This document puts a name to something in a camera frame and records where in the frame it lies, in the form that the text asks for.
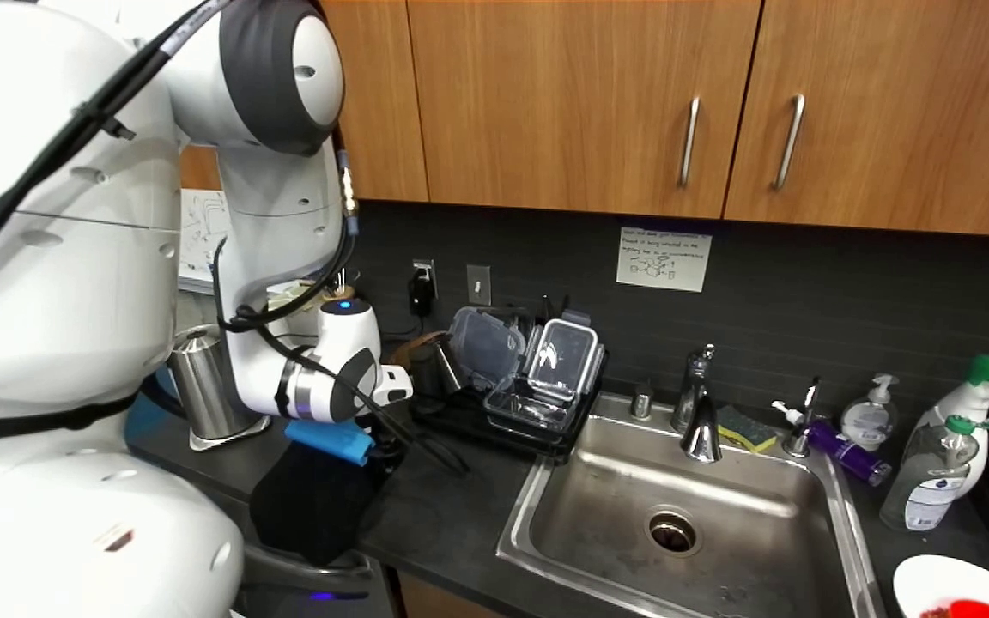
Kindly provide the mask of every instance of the wall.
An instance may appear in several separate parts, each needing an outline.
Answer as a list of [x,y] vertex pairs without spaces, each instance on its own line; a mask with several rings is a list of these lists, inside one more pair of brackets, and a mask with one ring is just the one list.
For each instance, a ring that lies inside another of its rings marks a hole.
[[[491,265],[494,301],[569,298],[608,344],[608,379],[676,390],[685,354],[719,344],[714,394],[739,406],[799,398],[840,412],[877,370],[899,373],[899,406],[925,412],[989,350],[989,239],[661,223],[507,209],[365,204],[353,252],[362,292],[387,341],[447,327],[463,301],[463,265]],[[654,292],[615,284],[623,223],[710,230],[706,284]],[[408,314],[412,256],[435,256],[432,323]]]

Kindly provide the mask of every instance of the cable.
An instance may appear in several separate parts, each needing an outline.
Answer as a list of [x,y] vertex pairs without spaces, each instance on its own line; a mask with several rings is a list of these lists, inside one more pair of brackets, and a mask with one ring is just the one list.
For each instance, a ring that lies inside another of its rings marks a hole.
[[158,37],[135,50],[77,113],[71,121],[37,151],[20,178],[0,191],[0,230],[48,175],[71,162],[99,130],[114,137],[135,137],[116,113],[165,69],[165,60],[229,0],[203,0],[172,20]]
[[[332,252],[316,273],[308,273],[316,284],[308,284],[308,287],[298,292],[297,298],[281,301],[277,307],[242,306],[236,314],[221,319],[221,330],[250,333],[250,330],[262,330],[262,327],[267,327],[267,323],[274,323],[274,319],[281,319],[281,314],[292,314],[297,307],[302,307],[307,301],[313,301],[313,298],[325,287],[325,282],[338,276],[340,268],[350,265],[353,243],[356,243],[356,230],[362,230],[362,225],[356,225],[356,200],[353,200],[353,181],[350,181],[348,155],[338,155],[338,164],[340,164],[340,186],[344,186],[340,239],[338,239],[340,247],[338,247],[338,252]],[[213,296],[217,296],[217,298],[222,298],[222,296],[221,296],[221,272],[217,272],[221,252],[222,252],[222,239],[217,243],[213,265],[209,265],[209,272],[213,272]]]

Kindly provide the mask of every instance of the electrical outlet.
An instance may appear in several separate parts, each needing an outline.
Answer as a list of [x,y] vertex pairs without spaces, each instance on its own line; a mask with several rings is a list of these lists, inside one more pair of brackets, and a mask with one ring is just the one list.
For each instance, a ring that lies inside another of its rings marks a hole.
[[435,298],[435,272],[432,262],[412,262],[412,282],[408,282],[408,306],[418,319],[432,314],[432,298]]
[[466,265],[466,301],[472,306],[491,306],[491,268],[488,265]]
[[416,256],[416,262],[412,262],[412,273],[418,273],[418,276],[432,282],[432,273],[435,273],[435,265],[432,265],[432,256]]

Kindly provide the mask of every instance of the soap dispenser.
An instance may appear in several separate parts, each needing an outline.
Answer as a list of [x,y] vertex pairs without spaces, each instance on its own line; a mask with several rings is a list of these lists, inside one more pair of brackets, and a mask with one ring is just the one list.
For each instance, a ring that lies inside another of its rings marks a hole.
[[895,430],[895,412],[893,412],[893,394],[888,394],[893,385],[895,385],[893,373],[877,373],[868,394],[850,406],[840,415],[840,431],[868,454],[877,454],[879,442]]

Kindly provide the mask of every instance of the stainless steel sink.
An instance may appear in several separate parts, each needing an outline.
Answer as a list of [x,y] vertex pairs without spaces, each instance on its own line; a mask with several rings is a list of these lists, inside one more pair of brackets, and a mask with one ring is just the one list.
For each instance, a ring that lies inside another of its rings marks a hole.
[[534,468],[502,560],[639,614],[884,614],[828,457],[694,463],[630,406],[599,394],[569,461]]

